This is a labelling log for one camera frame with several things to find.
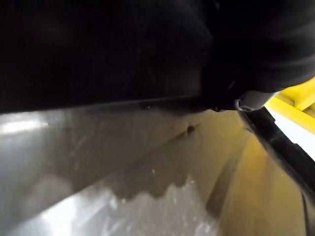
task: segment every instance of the stainless steel panel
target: stainless steel panel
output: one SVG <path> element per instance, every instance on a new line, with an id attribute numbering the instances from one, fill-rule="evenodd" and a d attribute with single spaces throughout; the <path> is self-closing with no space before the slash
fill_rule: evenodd
<path id="1" fill-rule="evenodd" d="M 5 235 L 314 233 L 312 198 L 236 112 L 86 107 L 2 116 L 1 132 Z"/>

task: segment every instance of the reflective floor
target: reflective floor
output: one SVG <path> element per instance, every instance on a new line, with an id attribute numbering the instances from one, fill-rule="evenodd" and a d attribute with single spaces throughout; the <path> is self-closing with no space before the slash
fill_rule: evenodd
<path id="1" fill-rule="evenodd" d="M 313 200 L 236 112 L 91 106 L 0 122 L 1 235 L 314 233 Z"/>

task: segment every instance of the dark cloth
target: dark cloth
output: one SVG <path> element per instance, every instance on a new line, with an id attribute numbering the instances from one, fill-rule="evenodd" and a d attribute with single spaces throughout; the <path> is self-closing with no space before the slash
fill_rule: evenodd
<path id="1" fill-rule="evenodd" d="M 314 1 L 219 0 L 205 6 L 215 41 L 202 78 L 208 100 L 276 92 L 315 76 Z"/>

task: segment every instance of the yellow railing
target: yellow railing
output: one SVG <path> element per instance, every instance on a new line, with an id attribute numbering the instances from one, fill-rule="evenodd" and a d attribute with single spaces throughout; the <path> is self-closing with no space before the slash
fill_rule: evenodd
<path id="1" fill-rule="evenodd" d="M 315 78 L 281 91 L 266 107 L 315 134 Z"/>

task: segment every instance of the wet surface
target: wet surface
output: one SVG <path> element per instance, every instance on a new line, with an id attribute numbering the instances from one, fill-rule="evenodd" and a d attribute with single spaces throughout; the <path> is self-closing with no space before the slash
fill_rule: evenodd
<path id="1" fill-rule="evenodd" d="M 312 199 L 237 112 L 9 114 L 1 116 L 0 157 L 4 235 L 312 232 Z"/>

